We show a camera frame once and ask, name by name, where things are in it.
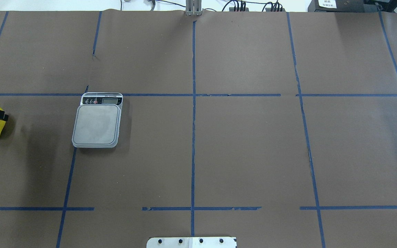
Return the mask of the silver digital kitchen scale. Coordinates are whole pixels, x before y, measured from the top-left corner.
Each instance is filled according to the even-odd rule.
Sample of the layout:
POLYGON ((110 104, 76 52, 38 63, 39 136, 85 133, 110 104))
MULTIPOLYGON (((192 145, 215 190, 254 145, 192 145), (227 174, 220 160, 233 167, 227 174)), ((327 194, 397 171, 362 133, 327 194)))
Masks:
POLYGON ((76 111, 75 148, 114 148, 119 139, 123 94, 86 92, 76 111))

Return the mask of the near black connector block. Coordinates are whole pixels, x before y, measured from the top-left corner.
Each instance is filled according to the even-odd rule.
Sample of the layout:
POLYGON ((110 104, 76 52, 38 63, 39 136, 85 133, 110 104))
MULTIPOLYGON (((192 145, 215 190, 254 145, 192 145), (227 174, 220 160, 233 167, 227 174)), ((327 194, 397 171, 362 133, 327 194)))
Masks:
POLYGON ((222 12, 245 12, 247 11, 247 2, 242 0, 230 0, 222 8, 222 12))

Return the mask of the black connector block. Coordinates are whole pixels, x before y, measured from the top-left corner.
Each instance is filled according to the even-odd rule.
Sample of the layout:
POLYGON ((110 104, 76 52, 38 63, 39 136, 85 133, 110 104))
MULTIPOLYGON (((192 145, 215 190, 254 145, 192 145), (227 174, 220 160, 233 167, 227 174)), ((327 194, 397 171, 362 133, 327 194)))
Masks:
POLYGON ((247 11, 247 2, 242 0, 230 0, 222 8, 222 12, 245 12, 247 11))
POLYGON ((278 0, 276 0, 275 2, 265 3, 262 12, 285 12, 285 8, 278 0))

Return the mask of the far black connector block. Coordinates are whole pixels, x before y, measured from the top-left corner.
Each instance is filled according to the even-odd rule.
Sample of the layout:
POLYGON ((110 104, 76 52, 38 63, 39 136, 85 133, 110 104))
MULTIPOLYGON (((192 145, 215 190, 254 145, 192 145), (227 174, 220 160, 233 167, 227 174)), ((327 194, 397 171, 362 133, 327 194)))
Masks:
POLYGON ((285 8, 278 0, 276 0, 275 2, 265 3, 262 12, 285 12, 285 8))

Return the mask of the black computer box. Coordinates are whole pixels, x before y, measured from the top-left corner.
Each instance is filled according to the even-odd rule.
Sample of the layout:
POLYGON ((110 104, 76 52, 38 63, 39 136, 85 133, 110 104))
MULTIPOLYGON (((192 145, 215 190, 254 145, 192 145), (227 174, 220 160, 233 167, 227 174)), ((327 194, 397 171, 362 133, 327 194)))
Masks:
POLYGON ((366 4, 365 0, 312 0, 307 7, 307 12, 372 13, 378 11, 376 5, 366 4))

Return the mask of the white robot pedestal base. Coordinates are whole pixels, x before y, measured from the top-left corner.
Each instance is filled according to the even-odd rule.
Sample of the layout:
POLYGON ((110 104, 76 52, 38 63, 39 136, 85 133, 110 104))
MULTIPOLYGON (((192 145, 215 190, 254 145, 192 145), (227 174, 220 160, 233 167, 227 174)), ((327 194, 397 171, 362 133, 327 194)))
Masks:
POLYGON ((153 237, 147 248, 236 248, 235 237, 153 237))

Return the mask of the aluminium frame post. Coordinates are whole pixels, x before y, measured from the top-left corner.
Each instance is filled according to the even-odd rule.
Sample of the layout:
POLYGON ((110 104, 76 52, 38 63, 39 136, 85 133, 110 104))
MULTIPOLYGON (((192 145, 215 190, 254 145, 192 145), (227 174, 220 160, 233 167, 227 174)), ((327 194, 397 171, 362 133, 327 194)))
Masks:
POLYGON ((186 0, 185 4, 186 16, 200 16, 203 14, 201 0, 186 0))

